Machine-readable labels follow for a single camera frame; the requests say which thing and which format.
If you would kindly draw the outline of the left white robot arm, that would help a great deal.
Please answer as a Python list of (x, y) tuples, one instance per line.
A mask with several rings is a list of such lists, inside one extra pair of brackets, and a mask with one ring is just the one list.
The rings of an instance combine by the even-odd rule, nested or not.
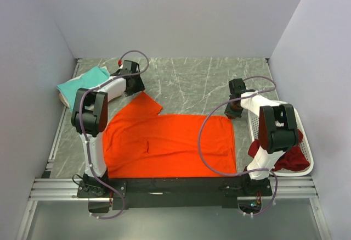
[(110, 184), (102, 177), (107, 173), (103, 155), (103, 132), (108, 122), (108, 102), (121, 96), (131, 96), (145, 90), (137, 62), (124, 60), (120, 68), (97, 86), (81, 87), (76, 92), (71, 124), (83, 143), (85, 171), (89, 177), (98, 177), (90, 184), (97, 197), (108, 194)]

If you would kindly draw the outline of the orange t-shirt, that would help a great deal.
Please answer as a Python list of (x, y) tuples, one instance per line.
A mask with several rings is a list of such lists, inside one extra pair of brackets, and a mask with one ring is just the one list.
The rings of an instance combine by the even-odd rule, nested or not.
[(109, 178), (219, 177), (236, 173), (234, 128), (223, 116), (165, 114), (142, 92), (103, 133)]

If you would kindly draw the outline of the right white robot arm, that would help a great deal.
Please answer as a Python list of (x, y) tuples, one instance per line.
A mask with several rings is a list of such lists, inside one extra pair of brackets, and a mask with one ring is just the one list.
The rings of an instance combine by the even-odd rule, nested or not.
[(295, 109), (289, 103), (278, 103), (248, 89), (243, 79), (229, 81), (230, 103), (224, 114), (229, 119), (240, 118), (243, 110), (258, 117), (259, 147), (247, 166), (249, 177), (241, 181), (241, 190), (248, 196), (260, 189), (259, 180), (269, 176), (276, 162), (299, 141)]

